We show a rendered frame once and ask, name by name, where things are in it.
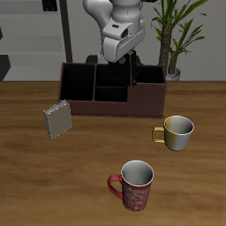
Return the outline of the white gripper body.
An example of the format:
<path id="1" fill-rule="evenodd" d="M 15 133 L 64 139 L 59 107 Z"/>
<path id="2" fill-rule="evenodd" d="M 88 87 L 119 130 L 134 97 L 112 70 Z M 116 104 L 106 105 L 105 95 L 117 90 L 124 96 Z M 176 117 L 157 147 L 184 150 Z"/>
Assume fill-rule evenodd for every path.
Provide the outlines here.
<path id="1" fill-rule="evenodd" d="M 104 37 L 103 55 L 112 63 L 118 61 L 128 51 L 136 47 L 145 37 L 146 31 L 141 28 L 137 33 L 130 34 L 129 27 L 118 27 L 112 34 Z"/>

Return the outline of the grey book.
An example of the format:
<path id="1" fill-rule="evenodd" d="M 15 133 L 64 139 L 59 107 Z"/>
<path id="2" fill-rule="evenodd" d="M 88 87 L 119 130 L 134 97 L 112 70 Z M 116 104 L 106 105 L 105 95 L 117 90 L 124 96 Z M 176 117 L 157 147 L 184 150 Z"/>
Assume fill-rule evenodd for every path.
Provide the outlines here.
<path id="1" fill-rule="evenodd" d="M 43 116 L 50 139 L 55 139 L 72 128 L 71 107 L 66 100 L 44 110 Z"/>

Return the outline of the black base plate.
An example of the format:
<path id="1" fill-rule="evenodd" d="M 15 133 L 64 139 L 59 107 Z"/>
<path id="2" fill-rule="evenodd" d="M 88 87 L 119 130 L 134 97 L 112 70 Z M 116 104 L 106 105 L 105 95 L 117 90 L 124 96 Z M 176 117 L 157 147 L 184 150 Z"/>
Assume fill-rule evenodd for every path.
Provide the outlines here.
<path id="1" fill-rule="evenodd" d="M 97 64 L 98 63 L 98 56 L 97 55 L 90 55 L 87 57 L 86 60 L 87 64 Z M 138 56 L 136 56 L 136 64 L 137 65 L 142 65 L 142 63 L 140 62 L 140 59 Z"/>

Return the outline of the green pot plant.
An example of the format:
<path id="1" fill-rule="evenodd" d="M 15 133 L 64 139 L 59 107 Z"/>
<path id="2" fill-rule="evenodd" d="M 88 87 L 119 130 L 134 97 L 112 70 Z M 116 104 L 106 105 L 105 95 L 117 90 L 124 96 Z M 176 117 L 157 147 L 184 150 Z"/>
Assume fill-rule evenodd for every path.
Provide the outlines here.
<path id="1" fill-rule="evenodd" d="M 193 19 L 181 24 L 186 16 L 207 2 L 197 0 L 191 4 L 191 1 L 188 0 L 181 9 L 178 9 L 178 0 L 160 0 L 161 10 L 154 8 L 157 17 L 154 17 L 152 22 L 156 21 L 160 26 L 154 28 L 158 34 L 156 39 L 161 43 L 158 64 L 163 67 L 167 81 L 179 81 L 181 71 L 176 67 L 178 56 L 189 53 L 187 47 L 190 44 L 204 39 L 204 36 L 199 36 L 202 25 L 197 26 L 189 34 Z"/>

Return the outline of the dark brown desk caddy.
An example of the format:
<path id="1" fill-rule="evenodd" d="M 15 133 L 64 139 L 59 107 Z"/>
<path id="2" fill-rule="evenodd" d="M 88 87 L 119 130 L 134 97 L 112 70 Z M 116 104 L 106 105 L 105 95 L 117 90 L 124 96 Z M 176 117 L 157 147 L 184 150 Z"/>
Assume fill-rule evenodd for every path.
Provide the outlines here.
<path id="1" fill-rule="evenodd" d="M 58 100 L 75 116 L 162 118 L 167 83 L 162 67 L 139 65 L 134 87 L 109 76 L 106 64 L 63 63 Z"/>

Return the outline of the red patterned mug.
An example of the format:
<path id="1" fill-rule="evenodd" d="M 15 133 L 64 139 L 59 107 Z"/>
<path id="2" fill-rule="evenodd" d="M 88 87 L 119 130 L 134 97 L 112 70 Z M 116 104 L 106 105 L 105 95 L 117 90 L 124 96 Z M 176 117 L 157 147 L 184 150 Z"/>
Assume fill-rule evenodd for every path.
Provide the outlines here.
<path id="1" fill-rule="evenodd" d="M 138 212 L 143 210 L 147 204 L 153 179 L 154 171 L 148 163 L 133 160 L 122 167 L 120 175 L 112 175 L 108 178 L 108 188 L 123 201 L 128 210 Z M 113 181 L 121 183 L 121 192 L 111 185 Z"/>

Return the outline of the yellow and white mug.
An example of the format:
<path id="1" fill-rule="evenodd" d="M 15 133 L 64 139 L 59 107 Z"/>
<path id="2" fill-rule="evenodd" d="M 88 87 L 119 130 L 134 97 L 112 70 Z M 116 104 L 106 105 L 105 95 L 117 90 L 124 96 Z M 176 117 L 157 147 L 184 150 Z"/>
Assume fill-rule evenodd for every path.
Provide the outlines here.
<path id="1" fill-rule="evenodd" d="M 181 151 L 186 147 L 194 130 L 193 122 L 182 116 L 167 117 L 163 127 L 155 127 L 152 133 L 152 140 L 155 143 L 164 143 L 172 151 Z M 163 132 L 164 138 L 157 139 L 156 132 Z"/>

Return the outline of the white shelf unit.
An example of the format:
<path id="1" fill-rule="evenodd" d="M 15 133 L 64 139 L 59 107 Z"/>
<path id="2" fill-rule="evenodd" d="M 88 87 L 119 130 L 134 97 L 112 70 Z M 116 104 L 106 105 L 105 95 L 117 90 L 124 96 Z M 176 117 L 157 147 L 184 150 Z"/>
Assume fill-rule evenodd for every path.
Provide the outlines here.
<path id="1" fill-rule="evenodd" d="M 58 81 L 71 61 L 67 0 L 0 0 L 0 81 Z"/>

